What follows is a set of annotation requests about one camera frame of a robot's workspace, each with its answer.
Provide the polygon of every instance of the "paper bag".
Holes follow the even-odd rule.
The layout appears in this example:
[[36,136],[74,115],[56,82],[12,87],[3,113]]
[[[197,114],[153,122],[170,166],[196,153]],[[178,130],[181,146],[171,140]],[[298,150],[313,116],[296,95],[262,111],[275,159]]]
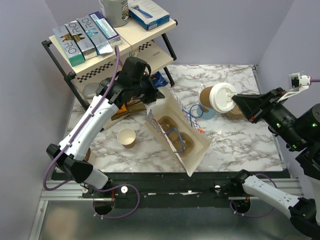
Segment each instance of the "paper bag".
[[[172,160],[179,160],[188,176],[191,177],[210,147],[211,139],[205,135],[194,119],[192,119],[191,126],[189,109],[184,108],[182,102],[169,88],[159,87],[158,90],[165,98],[157,99],[156,103],[147,109],[145,125],[170,153]],[[164,116],[172,118],[177,123],[179,132],[186,133],[192,138],[194,147],[188,155],[180,157],[178,153],[175,153],[177,150],[158,123],[158,120]]]

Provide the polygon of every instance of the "coffee cup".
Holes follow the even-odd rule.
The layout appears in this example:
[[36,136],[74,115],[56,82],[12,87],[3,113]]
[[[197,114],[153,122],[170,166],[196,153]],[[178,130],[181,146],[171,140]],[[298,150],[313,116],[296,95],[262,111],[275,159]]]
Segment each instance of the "coffee cup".
[[136,145],[136,132],[131,128],[123,128],[118,132],[117,139],[126,149],[131,149]]
[[237,91],[231,84],[219,82],[202,89],[199,94],[199,102],[205,108],[225,114],[235,107],[236,103],[232,97],[236,94]]

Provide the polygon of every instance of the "purple wall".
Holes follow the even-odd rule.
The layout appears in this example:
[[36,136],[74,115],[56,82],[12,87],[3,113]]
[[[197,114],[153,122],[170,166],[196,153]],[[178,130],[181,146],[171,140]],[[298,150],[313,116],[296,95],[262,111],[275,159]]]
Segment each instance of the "purple wall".
[[[58,25],[99,10],[98,0],[45,0]],[[154,0],[178,27],[177,64],[257,64],[293,0]],[[158,39],[163,49],[162,39]]]
[[73,96],[41,45],[57,27],[45,2],[2,0],[0,19],[0,238],[25,240]]
[[[295,0],[278,32],[271,41],[261,61],[257,74],[263,92],[282,87],[289,89],[288,74],[305,71],[307,75],[320,78],[320,1]],[[314,104],[320,103],[320,83],[293,96],[285,106],[299,117]],[[295,161],[296,153],[286,150],[281,140],[284,160],[294,177],[304,178],[302,168]],[[304,188],[311,196],[311,189]]]

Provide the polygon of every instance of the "shelf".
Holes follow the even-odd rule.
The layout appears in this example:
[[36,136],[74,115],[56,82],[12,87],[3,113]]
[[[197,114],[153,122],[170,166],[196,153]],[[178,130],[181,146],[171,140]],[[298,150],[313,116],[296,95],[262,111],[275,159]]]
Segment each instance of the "shelf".
[[176,21],[170,18],[169,22],[150,31],[146,31],[139,23],[131,18],[126,25],[115,27],[115,30],[134,50],[140,45],[174,29],[176,26]]
[[[56,49],[59,51],[59,53],[63,56],[63,58],[66,60],[66,62],[70,65],[70,67],[73,69],[73,71],[76,73],[78,76],[85,75],[86,73],[93,71],[110,61],[116,59],[116,54],[115,51],[113,53],[110,53],[106,56],[96,56],[88,61],[85,61],[82,64],[79,64],[78,66],[71,66],[70,61],[68,60],[67,56],[65,55],[63,49],[59,45],[56,36],[51,36],[49,37],[53,45],[56,47]],[[121,38],[122,44],[119,45],[119,50],[120,50],[120,56],[128,54],[131,51],[130,45],[123,39]]]
[[[120,57],[121,61],[125,63],[126,58],[129,55],[122,55]],[[153,41],[146,42],[139,47],[138,57],[146,61],[151,67],[151,74],[158,72],[167,65],[173,63],[173,58],[163,51],[157,44]],[[82,93],[84,87],[91,83],[100,83],[103,79],[110,78],[115,71],[116,60],[106,63],[105,66],[99,68],[98,70],[91,71],[83,76],[77,75],[73,81],[74,85]]]

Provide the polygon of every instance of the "toothpaste box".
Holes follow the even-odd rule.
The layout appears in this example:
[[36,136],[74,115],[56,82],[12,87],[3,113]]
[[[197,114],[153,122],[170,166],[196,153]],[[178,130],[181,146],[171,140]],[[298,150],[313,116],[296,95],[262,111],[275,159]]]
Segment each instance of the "toothpaste box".
[[54,28],[53,33],[65,55],[69,59],[72,67],[85,62],[84,56],[65,26]]
[[128,6],[132,18],[147,31],[170,20],[169,13],[151,0],[128,0]]
[[78,45],[86,61],[97,56],[97,51],[94,44],[77,21],[69,22],[65,26],[71,34],[73,40]]
[[98,55],[104,56],[114,51],[106,37],[89,15],[78,18],[77,21],[95,45]]
[[107,22],[105,17],[99,12],[96,11],[92,14],[89,14],[95,24],[99,27],[103,35],[108,39],[109,44],[112,48],[115,46],[121,45],[121,37],[117,31]]

